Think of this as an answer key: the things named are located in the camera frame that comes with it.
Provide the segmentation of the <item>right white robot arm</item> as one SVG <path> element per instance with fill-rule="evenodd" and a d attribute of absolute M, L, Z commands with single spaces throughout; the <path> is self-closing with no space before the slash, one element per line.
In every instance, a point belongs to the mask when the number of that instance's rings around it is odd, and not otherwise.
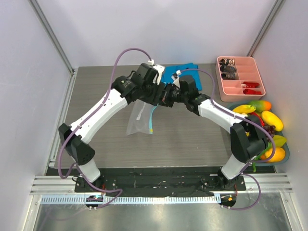
<path fill-rule="evenodd" d="M 230 134 L 231 153 L 227 163 L 218 171 L 217 183 L 223 190 L 230 189 L 238 176 L 254 157 L 268 146 L 267 136 L 261 131 L 256 116 L 242 116 L 199 92 L 192 76 L 183 76 L 176 84 L 166 84 L 160 97 L 162 106 L 172 107 L 183 103 L 198 116 L 207 118 Z"/>

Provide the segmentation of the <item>clear zip top bag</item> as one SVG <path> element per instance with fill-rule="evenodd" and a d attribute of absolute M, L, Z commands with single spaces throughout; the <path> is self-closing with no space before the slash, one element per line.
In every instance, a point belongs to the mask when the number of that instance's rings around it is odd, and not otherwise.
<path fill-rule="evenodd" d="M 153 113 L 157 106 L 137 100 L 130 114 L 126 135 L 137 132 L 153 134 Z"/>

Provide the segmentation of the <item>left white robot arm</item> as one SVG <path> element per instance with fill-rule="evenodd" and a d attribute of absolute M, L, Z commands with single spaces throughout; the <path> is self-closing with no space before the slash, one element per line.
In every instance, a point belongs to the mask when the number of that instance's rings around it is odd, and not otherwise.
<path fill-rule="evenodd" d="M 70 125 L 58 128 L 61 148 L 76 162 L 82 175 L 87 179 L 86 187 L 92 192 L 102 188 L 100 171 L 94 161 L 95 150 L 89 142 L 99 129 L 117 112 L 136 100 L 157 105 L 165 87 L 161 82 L 165 67 L 142 63 L 130 76 L 114 80 L 111 89 L 80 119 Z"/>

